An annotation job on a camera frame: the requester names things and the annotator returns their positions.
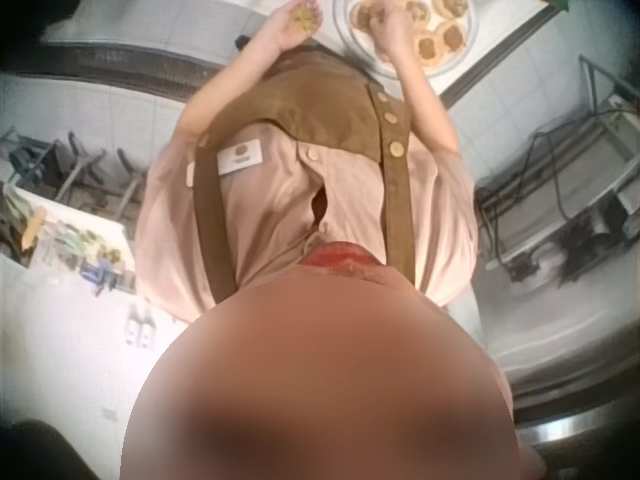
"plate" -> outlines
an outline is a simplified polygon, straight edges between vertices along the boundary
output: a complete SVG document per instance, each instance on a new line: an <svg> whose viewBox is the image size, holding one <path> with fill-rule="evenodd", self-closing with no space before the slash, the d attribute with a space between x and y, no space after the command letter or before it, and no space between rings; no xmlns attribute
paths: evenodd
<svg viewBox="0 0 640 480"><path fill-rule="evenodd" d="M433 9L431 0L422 0L431 9L431 20L427 29L435 31L436 27L446 21ZM334 0L333 19L338 29L338 33L345 45L351 50L367 67L374 72L387 78L397 78L396 71L390 63L385 63L375 54L373 39L364 32L351 27L349 13L351 9L360 3L360 0ZM472 0L469 0L469 10L467 14L458 19L457 22L467 31L467 44L465 48L455 54L448 54L445 60L435 67L425 67L423 70L429 77L442 75L454 69L464 60L473 47L478 34L478 17Z"/></svg>

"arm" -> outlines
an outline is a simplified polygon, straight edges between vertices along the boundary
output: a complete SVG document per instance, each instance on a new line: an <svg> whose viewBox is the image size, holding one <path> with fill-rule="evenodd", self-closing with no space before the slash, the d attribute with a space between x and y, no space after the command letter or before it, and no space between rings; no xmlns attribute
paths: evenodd
<svg viewBox="0 0 640 480"><path fill-rule="evenodd" d="M310 29L292 21L294 9L300 6L314 17ZM273 12L236 59L189 100L174 135L186 140L200 137L225 106L260 81L281 53L307 40L321 24L322 11L316 0L291 0Z"/></svg>
<svg viewBox="0 0 640 480"><path fill-rule="evenodd" d="M458 136L449 114L416 59L409 12L393 0L385 0L384 19L373 17L371 30L379 49L396 69L420 141L432 152L459 153Z"/></svg>

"pink shirt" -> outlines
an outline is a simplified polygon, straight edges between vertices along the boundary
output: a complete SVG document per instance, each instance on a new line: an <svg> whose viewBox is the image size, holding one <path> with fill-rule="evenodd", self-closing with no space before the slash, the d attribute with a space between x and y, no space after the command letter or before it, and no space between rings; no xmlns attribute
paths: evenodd
<svg viewBox="0 0 640 480"><path fill-rule="evenodd" d="M379 165L298 142L267 123L251 125L226 146L252 139L260 140L263 162L221 177L239 288L295 264L317 242L357 243L386 262ZM152 165L135 244L138 292L189 322L215 305L186 181L194 151L195 145L173 139ZM444 305L469 284L475 267L473 181L459 156L433 155L413 134L408 162L416 288ZM327 210L314 226L311 201L322 186Z"/></svg>

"name tag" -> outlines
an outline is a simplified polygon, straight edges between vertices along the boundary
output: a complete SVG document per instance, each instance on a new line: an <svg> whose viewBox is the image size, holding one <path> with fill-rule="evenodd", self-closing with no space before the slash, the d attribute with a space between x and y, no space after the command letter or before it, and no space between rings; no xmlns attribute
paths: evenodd
<svg viewBox="0 0 640 480"><path fill-rule="evenodd" d="M218 172L220 175L226 175L260 163L262 163L262 149L258 139L218 152Z"/></svg>

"brown apron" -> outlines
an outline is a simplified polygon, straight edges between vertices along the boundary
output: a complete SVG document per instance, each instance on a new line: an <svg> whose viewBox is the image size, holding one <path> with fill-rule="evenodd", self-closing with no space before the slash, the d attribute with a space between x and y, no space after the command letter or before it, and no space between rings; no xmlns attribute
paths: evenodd
<svg viewBox="0 0 640 480"><path fill-rule="evenodd" d="M414 283L415 249L404 104L344 62L321 52L283 58L259 85L227 105L196 151L194 208L200 250L216 303L237 291L218 175L222 144L256 122L271 122L297 141L363 155L380 164L381 222L387 264Z"/></svg>

